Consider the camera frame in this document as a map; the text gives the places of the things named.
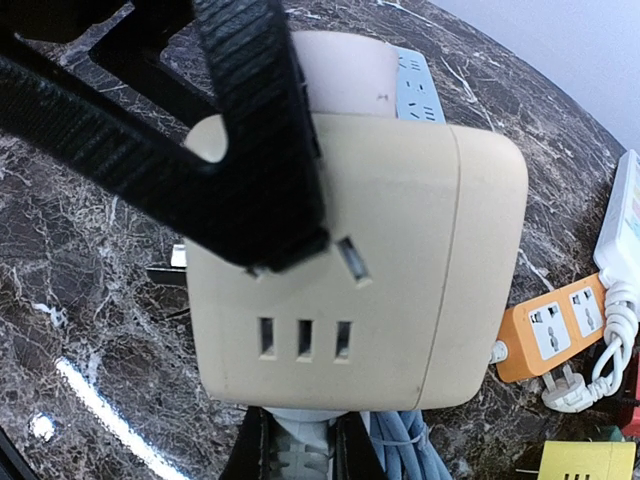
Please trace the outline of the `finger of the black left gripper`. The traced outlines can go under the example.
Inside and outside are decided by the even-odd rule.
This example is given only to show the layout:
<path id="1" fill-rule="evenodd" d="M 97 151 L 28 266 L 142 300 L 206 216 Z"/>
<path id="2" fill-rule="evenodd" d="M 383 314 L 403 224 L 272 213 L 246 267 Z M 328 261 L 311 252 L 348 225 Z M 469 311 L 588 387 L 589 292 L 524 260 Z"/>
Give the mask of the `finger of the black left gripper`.
<path id="1" fill-rule="evenodd" d="M 213 147 L 196 153 L 33 49 L 117 1 L 1 5 L 1 127 L 244 269 L 328 247 L 320 147 L 278 1 L 138 1 L 90 58 Z"/>

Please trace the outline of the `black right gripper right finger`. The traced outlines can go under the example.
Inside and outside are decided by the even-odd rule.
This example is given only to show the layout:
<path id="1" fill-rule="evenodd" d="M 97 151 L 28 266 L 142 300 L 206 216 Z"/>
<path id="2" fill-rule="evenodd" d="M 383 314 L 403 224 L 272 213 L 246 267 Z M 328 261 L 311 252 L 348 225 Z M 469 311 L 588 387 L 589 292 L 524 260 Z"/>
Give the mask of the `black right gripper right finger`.
<path id="1" fill-rule="evenodd" d="M 385 479 L 385 473 L 366 431 L 364 421 L 357 412 L 349 412 L 337 420 L 333 478 L 336 480 Z"/>

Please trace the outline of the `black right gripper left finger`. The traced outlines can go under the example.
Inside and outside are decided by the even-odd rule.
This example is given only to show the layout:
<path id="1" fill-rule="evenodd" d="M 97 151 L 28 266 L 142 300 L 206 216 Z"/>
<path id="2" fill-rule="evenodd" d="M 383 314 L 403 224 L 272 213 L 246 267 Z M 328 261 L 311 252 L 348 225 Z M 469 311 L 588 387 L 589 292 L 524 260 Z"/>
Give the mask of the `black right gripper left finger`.
<path id="1" fill-rule="evenodd" d="M 227 461 L 227 478 L 269 480 L 273 416 L 264 408 L 249 406 Z"/>

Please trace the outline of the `beige cube socket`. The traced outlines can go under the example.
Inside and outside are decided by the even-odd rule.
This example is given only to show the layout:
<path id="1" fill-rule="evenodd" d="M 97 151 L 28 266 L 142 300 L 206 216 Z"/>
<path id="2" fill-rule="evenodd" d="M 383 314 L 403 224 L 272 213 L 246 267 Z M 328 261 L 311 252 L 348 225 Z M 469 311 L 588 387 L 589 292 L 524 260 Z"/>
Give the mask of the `beige cube socket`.
<path id="1" fill-rule="evenodd" d="M 186 246 L 197 365 L 214 399 L 438 409 L 479 391 L 507 303 L 528 169 L 504 135 L 313 117 L 329 244 L 281 273 Z"/>

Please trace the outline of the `yellow cube socket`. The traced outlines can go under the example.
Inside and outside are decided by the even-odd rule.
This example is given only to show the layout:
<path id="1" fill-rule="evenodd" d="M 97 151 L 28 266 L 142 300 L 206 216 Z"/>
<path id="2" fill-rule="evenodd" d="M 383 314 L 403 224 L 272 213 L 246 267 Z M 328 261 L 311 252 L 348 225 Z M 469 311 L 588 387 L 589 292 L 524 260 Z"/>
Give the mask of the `yellow cube socket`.
<path id="1" fill-rule="evenodd" d="M 547 441 L 537 478 L 540 480 L 607 480 L 632 478 L 633 442 Z"/>

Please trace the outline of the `red cube socket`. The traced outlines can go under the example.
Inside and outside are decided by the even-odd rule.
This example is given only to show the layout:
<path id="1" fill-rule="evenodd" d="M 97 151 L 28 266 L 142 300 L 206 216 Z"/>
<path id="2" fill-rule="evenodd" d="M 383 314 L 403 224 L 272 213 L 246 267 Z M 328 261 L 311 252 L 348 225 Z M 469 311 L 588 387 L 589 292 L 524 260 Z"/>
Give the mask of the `red cube socket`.
<path id="1" fill-rule="evenodd" d="M 618 426 L 625 437 L 638 439 L 640 434 L 639 426 L 639 403 L 623 403 L 618 417 Z"/>

